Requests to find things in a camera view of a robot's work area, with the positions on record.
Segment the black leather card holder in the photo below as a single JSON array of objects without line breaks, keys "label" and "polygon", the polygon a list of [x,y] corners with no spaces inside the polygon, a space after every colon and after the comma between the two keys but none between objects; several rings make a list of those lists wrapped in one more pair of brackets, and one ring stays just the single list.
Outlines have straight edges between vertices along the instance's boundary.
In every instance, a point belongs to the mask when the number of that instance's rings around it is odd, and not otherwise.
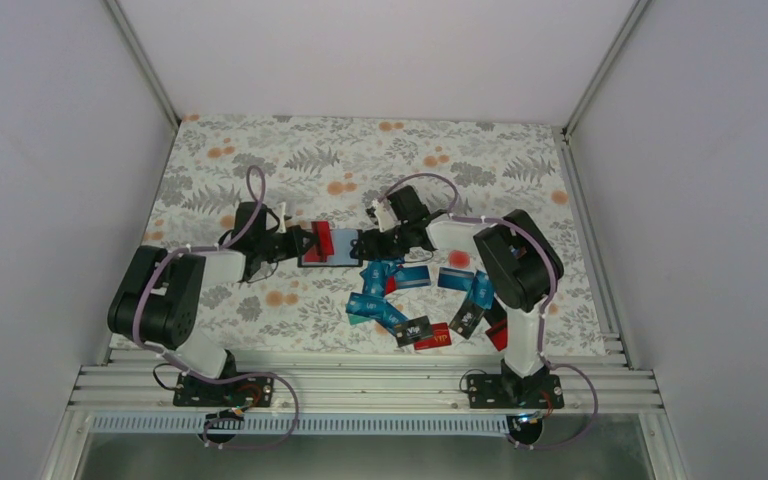
[{"label": "black leather card holder", "polygon": [[357,268],[364,263],[356,258],[352,250],[359,237],[355,229],[337,229],[330,231],[325,250],[314,247],[297,261],[299,268]]}]

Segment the red gold VIP card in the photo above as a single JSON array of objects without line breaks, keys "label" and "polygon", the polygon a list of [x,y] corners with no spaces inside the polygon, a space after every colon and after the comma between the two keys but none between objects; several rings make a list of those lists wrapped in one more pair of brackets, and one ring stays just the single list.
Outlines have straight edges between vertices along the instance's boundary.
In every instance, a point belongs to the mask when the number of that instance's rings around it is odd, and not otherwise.
[{"label": "red gold VIP card", "polygon": [[452,335],[445,323],[432,324],[432,335],[429,338],[419,340],[413,345],[415,351],[430,350],[450,346]]}]

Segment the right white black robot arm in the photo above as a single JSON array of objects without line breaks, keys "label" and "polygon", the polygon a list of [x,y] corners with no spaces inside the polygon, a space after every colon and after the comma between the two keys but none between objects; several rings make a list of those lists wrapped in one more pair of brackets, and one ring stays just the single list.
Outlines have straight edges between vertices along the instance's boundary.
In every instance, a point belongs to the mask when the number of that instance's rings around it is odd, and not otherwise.
[{"label": "right white black robot arm", "polygon": [[413,187],[386,197],[395,219],[381,219],[382,208],[368,212],[377,226],[362,231],[351,255],[362,260],[401,257],[414,248],[463,251],[480,259],[507,313],[508,343],[501,361],[501,391],[515,407],[540,393],[549,374],[544,348],[545,314],[564,267],[532,217],[515,209],[502,217],[468,217],[432,211]]}]

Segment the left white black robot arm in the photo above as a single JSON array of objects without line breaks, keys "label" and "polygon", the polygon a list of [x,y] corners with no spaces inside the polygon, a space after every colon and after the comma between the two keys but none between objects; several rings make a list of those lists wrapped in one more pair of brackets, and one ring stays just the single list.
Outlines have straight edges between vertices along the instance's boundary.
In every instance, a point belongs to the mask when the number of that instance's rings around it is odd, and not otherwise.
[{"label": "left white black robot arm", "polygon": [[243,202],[217,245],[139,247],[109,307],[108,329],[198,379],[212,404],[226,404],[239,380],[230,352],[196,326],[203,289],[249,281],[263,264],[301,258],[318,244],[315,233],[286,226],[280,211]]}]

